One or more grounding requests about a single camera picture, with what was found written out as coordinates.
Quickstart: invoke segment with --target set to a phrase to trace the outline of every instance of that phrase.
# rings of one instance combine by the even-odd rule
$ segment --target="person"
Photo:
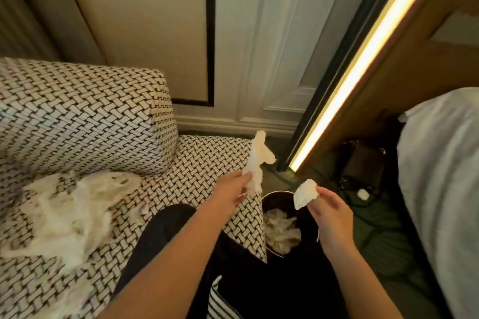
[[[326,188],[308,204],[320,243],[294,265],[270,267],[228,237],[222,229],[250,179],[226,174],[198,209],[158,212],[99,318],[402,318],[355,247],[351,209]]]

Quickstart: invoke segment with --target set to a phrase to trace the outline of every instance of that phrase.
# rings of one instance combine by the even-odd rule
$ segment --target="forearm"
[[[358,250],[339,252],[331,263],[352,319],[402,319],[398,308]]]
[[[184,318],[228,217],[206,201],[104,310],[107,318]]]

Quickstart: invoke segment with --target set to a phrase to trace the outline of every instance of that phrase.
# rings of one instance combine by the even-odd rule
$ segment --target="brown wooden panel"
[[[479,86],[479,48],[429,40],[453,11],[479,15],[479,0],[422,0],[415,7],[414,15],[398,28],[394,43],[367,71],[308,161],[348,139],[383,133],[388,127],[386,117],[422,101],[456,88]]]

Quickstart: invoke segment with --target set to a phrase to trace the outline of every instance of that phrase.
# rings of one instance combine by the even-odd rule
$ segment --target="black and white striped cloth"
[[[207,319],[243,319],[243,317],[218,293],[218,285],[221,280],[219,275],[211,286],[208,298]]]

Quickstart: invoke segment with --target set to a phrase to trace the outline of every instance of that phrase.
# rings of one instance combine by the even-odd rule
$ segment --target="led light strip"
[[[375,22],[353,59],[352,64],[342,76],[338,86],[328,99],[325,108],[316,119],[305,141],[303,141],[301,147],[296,152],[295,157],[289,165],[293,171],[296,171],[304,159],[306,159],[309,152],[331,123],[333,117],[344,104],[359,80],[361,80],[361,77],[369,65],[374,61],[374,58],[384,47],[414,2],[415,0],[389,0],[387,2],[385,9]]]

